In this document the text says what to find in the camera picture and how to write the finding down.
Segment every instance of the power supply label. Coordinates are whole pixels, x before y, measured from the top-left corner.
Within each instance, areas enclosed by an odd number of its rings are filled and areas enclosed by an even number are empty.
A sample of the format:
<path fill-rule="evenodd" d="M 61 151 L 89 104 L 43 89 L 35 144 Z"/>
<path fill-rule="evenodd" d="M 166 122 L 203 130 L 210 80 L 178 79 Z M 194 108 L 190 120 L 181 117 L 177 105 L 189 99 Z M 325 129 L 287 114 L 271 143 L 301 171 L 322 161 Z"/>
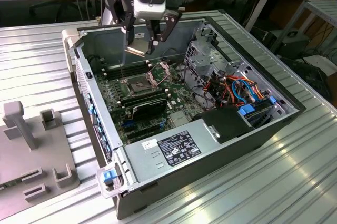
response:
<path fill-rule="evenodd" d="M 201 154 L 188 131 L 178 133 L 157 143 L 168 164 L 172 167 Z"/>

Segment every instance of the aluminum extrusion table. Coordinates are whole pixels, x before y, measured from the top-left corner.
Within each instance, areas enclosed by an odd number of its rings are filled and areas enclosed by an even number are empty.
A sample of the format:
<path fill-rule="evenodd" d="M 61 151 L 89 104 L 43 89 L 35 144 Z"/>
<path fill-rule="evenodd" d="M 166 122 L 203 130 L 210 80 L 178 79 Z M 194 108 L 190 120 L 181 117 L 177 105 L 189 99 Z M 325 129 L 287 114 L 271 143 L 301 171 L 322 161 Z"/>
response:
<path fill-rule="evenodd" d="M 277 50 L 285 36 L 288 34 L 290 29 L 293 27 L 305 9 L 310 10 L 311 14 L 300 27 L 300 31 L 305 32 L 315 16 L 322 18 L 334 27 L 337 27 L 337 0 L 304 0 L 271 47 L 270 50 L 272 52 Z M 329 48 L 336 43 L 337 36 L 325 47 L 323 52 L 329 50 Z"/>
<path fill-rule="evenodd" d="M 0 29 L 1 103 L 20 99 L 26 116 L 54 108 L 63 123 L 81 180 L 78 188 L 2 223 L 335 223 L 337 110 L 232 18 L 208 15 L 258 60 L 307 110 L 261 148 L 124 220 L 100 195 L 98 168 L 71 86 L 61 30 L 76 22 Z M 219 44 L 233 60 L 230 47 Z"/>

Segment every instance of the motherboard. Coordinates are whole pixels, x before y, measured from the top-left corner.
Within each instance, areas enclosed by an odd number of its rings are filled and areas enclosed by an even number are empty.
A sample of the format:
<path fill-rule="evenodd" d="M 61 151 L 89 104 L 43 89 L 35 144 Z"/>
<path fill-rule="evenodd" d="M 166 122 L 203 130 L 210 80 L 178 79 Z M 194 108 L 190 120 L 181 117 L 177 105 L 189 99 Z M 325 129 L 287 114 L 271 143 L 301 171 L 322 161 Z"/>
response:
<path fill-rule="evenodd" d="M 181 63 L 146 61 L 103 69 L 95 77 L 125 145 L 187 124 L 204 111 L 184 84 Z"/>

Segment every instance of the blue tab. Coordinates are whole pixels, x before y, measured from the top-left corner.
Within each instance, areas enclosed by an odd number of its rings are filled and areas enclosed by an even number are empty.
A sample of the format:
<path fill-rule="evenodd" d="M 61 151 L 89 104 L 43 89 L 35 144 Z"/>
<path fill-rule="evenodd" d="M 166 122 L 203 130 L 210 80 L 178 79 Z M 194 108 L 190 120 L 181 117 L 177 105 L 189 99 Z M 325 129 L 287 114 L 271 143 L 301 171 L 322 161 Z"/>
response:
<path fill-rule="evenodd" d="M 269 100 L 272 104 L 276 103 L 276 98 L 274 98 L 273 96 L 270 96 Z"/>
<path fill-rule="evenodd" d="M 94 109 L 94 105 L 91 104 L 91 105 L 89 106 L 89 114 L 90 114 L 90 115 L 93 114 L 93 109 Z"/>
<path fill-rule="evenodd" d="M 114 170 L 108 170 L 103 173 L 104 176 L 104 183 L 110 182 L 113 179 L 117 178 L 116 171 Z"/>
<path fill-rule="evenodd" d="M 240 112 L 243 116 L 245 116 L 245 115 L 247 115 L 248 113 L 251 113 L 251 112 L 253 112 L 253 111 L 255 111 L 255 109 L 254 109 L 254 107 L 251 106 L 250 104 L 243 105 L 243 106 L 241 106 L 240 109 L 239 109 L 239 112 Z"/>

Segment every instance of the blue cable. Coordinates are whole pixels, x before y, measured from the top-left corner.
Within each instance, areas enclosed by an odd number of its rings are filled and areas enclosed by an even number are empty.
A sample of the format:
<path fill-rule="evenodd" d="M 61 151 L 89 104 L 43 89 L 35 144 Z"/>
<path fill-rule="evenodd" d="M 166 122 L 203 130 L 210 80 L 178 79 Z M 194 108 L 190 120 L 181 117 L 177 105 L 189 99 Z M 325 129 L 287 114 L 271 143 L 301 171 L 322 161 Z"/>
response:
<path fill-rule="evenodd" d="M 236 96 L 238 99 L 242 100 L 245 104 L 247 104 L 247 101 L 244 98 L 242 98 L 239 95 L 237 95 L 237 93 L 235 91 L 234 83 L 235 83 L 235 81 L 232 83 L 232 91 L 233 91 L 234 96 Z"/>
<path fill-rule="evenodd" d="M 242 81 L 242 82 L 247 86 L 247 88 L 248 88 L 250 94 L 251 94 L 256 100 L 260 100 L 259 97 L 252 91 L 252 88 L 249 86 L 249 84 L 248 84 L 247 81 L 241 80 L 241 79 L 240 79 L 240 81 Z"/>
<path fill-rule="evenodd" d="M 251 96 L 254 97 L 256 100 L 260 100 L 260 99 L 257 97 L 257 95 L 256 95 L 255 93 L 253 93 L 253 91 L 252 91 L 251 87 L 249 86 L 248 82 L 246 82 L 245 80 L 242 80 L 242 79 L 237 79 L 237 80 L 233 81 L 233 83 L 232 83 L 232 91 L 233 91 L 233 94 L 234 94 L 238 99 L 243 100 L 244 103 L 247 104 L 246 100 L 245 100 L 244 98 L 240 97 L 239 95 L 237 95 L 237 93 L 236 93 L 236 91 L 235 91 L 234 83 L 235 83 L 236 81 L 239 81 L 239 82 L 244 83 L 244 84 L 247 86 L 247 88 L 248 88 L 249 93 L 251 94 Z"/>

